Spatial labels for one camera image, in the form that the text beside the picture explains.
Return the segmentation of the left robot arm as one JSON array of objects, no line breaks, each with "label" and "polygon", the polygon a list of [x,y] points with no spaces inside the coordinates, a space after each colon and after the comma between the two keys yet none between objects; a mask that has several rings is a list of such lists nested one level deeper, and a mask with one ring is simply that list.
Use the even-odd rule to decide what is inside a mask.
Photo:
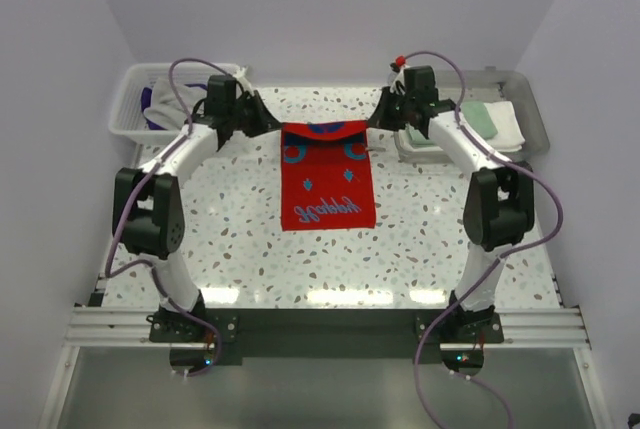
[{"label": "left robot arm", "polygon": [[204,99],[192,108],[172,75],[167,84],[186,119],[154,159],[116,174],[105,276],[113,278],[137,264],[148,267],[160,308],[175,314],[173,330],[193,342],[207,332],[208,318],[181,254],[186,233],[181,188],[235,133],[261,136],[281,129],[282,123],[266,108],[244,67],[210,76]]}]

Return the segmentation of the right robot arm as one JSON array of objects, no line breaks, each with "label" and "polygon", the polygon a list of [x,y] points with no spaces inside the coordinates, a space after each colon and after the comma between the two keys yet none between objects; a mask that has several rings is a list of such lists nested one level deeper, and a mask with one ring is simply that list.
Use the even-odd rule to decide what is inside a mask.
[{"label": "right robot arm", "polygon": [[495,310],[507,252],[533,228],[533,182],[521,172],[521,165],[480,137],[457,103],[439,97],[432,67],[410,67],[398,60],[391,71],[368,126],[418,130],[468,180],[462,220],[470,246],[462,277],[441,316],[451,338],[468,341],[480,331],[481,320]]}]

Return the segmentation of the grey towel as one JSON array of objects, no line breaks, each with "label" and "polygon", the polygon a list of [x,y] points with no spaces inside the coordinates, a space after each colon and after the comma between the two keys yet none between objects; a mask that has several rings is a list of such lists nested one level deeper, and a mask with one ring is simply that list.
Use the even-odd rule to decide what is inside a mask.
[{"label": "grey towel", "polygon": [[[189,111],[206,96],[204,84],[175,83],[175,87]],[[150,89],[143,90],[141,109],[151,130],[178,131],[187,120],[186,113],[166,77],[158,78]]]}]

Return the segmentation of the white towel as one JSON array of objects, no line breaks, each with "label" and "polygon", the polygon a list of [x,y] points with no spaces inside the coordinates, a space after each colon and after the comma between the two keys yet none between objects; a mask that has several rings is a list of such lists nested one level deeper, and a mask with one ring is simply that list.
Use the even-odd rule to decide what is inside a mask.
[{"label": "white towel", "polygon": [[[514,153],[520,150],[525,143],[525,138],[521,132],[519,123],[513,104],[510,101],[499,102],[483,102],[498,129],[498,134],[486,140],[494,149],[501,153]],[[444,153],[442,149],[436,145],[432,147],[412,147],[409,144],[405,134],[405,129],[394,135],[396,147],[399,152],[418,153],[418,154],[437,154]]]}]

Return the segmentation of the colourful striped towel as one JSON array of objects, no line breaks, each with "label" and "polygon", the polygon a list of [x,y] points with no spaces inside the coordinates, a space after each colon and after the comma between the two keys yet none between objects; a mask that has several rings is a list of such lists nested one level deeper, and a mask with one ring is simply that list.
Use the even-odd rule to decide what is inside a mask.
[{"label": "colourful striped towel", "polygon": [[375,224],[367,123],[356,120],[284,124],[282,229],[357,229]]}]

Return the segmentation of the mint green towel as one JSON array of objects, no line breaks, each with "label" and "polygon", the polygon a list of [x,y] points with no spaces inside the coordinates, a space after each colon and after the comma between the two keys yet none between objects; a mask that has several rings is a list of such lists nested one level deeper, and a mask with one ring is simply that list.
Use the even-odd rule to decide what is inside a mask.
[{"label": "mint green towel", "polygon": [[[490,140],[498,134],[498,129],[495,126],[490,114],[483,102],[470,101],[463,102],[460,106],[461,113],[470,124],[470,126],[485,140]],[[424,137],[413,126],[408,125],[405,129],[405,134],[408,138],[409,144],[412,147],[432,147],[434,143]]]}]

